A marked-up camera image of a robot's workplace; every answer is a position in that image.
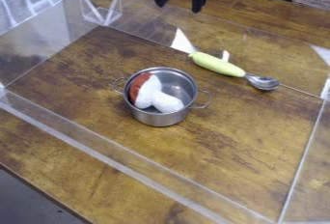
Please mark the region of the small silver pot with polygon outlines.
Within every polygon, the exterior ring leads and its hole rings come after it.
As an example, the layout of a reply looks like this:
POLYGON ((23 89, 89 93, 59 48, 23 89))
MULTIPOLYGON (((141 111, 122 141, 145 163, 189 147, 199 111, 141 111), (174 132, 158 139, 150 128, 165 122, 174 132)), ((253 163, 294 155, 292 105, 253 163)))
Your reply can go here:
POLYGON ((183 70, 155 67, 119 77, 113 90, 123 95, 133 117, 145 125, 165 127, 181 123, 193 109, 203 109, 212 94, 199 89, 183 70))

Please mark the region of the white plush mushroom red cap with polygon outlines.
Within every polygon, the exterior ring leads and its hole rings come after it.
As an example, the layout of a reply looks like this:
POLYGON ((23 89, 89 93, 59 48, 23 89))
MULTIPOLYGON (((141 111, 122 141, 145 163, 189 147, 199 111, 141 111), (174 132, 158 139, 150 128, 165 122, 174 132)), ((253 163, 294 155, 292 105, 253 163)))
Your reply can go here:
POLYGON ((183 101, 163 92, 162 81, 150 72, 141 73, 134 78, 129 88, 129 97, 139 109, 154 106, 162 113, 171 113, 185 108, 183 101))

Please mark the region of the green handled metal spoon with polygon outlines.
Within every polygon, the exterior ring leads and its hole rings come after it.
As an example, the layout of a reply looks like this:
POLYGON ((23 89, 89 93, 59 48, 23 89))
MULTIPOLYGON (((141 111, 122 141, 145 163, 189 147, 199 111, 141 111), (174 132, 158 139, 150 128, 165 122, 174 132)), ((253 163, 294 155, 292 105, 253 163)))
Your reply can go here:
POLYGON ((221 74, 244 77, 252 85, 264 91, 272 91, 280 86, 280 81, 268 76, 258 76, 246 72, 242 68, 230 63, 230 52, 224 51, 222 58, 217 58, 203 52, 194 52, 189 54, 195 64, 207 70, 221 74))

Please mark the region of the clear acrylic enclosure wall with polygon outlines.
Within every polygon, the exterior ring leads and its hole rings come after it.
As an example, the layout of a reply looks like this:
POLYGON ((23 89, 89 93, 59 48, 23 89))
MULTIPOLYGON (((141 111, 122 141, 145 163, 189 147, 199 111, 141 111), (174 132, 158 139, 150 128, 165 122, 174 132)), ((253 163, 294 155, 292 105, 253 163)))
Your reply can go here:
POLYGON ((63 0, 0 36, 0 167, 98 224, 330 224, 330 12, 277 0, 63 0), (222 58, 272 91, 198 66, 222 58), (186 71, 183 122, 131 116, 119 77, 186 71))

